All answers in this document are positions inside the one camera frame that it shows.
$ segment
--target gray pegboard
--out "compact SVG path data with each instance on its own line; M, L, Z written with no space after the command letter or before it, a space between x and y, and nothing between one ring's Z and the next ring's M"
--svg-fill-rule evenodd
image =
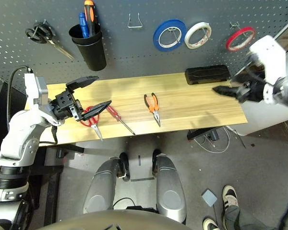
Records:
M107 66L93 72L88 69L68 30L78 23L82 0L0 0L0 78L5 81L19 65L29 65L46 83L63 83L81 76L101 79L125 78L184 72L186 68L216 64L228 66L231 74L244 65L248 48L235 53L225 49L225 42L235 32L229 22L252 26L255 40L276 35L288 23L288 0L95 0L102 26ZM127 28L129 13L142 29ZM54 28L59 44L75 57L67 57L50 45L37 44L25 36L35 20L46 19ZM179 19L187 29L198 22L212 27L212 40L198 49L182 44L170 52L161 52L153 44L156 28L169 19ZM23 74L18 72L14 86L24 92Z

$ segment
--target tape roll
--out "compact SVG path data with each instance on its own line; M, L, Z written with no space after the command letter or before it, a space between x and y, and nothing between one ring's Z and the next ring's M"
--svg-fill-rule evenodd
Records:
M203 33L204 33L203 38L201 40L199 40L198 42L191 44L189 42L189 40L190 40L191 36L198 30L204 30L203 31ZM188 30L186 36L184 37L184 42L189 49L196 49L196 48L202 46L203 44L205 44L209 40L209 38L211 36L211 32L212 32L212 30L211 30L211 27L208 23L205 23L205 22L197 23Z
M175 41L171 44L162 44L160 42L160 38L162 36L162 34L165 32L165 31L176 31L178 30L179 31L179 35L177 37L175 37ZM171 50L174 50L176 49L177 47L179 47L182 42L184 40L184 37L187 33L187 28L185 26L185 24L180 21L180 20L176 20L176 19L173 19L173 20L168 20L166 22L163 22L155 31L154 33L154 45L155 47L160 50L160 51L171 51Z
M251 35L248 36L248 38L246 38L245 41L240 43L239 45L231 46L233 41L235 39L237 39L237 37L243 35L245 32L251 32ZM232 36L230 36L230 38L227 40L227 42L225 44L226 49L228 49L231 52L235 52L235 51L238 51L238 50L244 48L245 46L247 46L252 41L252 39L255 37L255 34L256 34L256 32L255 32L254 28L250 27L250 26L244 27L244 28L238 30Z

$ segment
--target screwdriver with red handle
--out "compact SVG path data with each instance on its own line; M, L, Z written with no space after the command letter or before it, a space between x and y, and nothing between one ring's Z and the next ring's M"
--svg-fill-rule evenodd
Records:
M115 118L117 119L117 121L120 121L133 135L135 135L135 133L131 130L131 128L128 127L128 125L126 125L126 123L121 119L121 116L118 114L118 112L116 112L116 110L108 105L107 106L107 111Z

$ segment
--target wooden tabletop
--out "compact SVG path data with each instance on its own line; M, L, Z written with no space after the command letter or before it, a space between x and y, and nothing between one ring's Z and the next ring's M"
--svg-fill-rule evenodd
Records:
M229 82L188 85L184 73L175 73L98 80L75 90L73 95L83 108L112 100L111 105L137 135L246 123L237 100L212 90L217 85L229 85ZM65 89L65 84L47 87L48 97L54 99ZM151 95L152 92L158 98L161 127L144 104L144 94ZM98 128L103 138L132 135L107 110L100 114ZM57 136L59 144L99 139L92 128L73 118L58 127ZM42 134L41 141L53 141L50 128Z

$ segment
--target black case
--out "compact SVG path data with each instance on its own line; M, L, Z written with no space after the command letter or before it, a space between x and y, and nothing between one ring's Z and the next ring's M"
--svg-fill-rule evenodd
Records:
M227 81L230 78L225 65L189 68L184 74L189 85Z

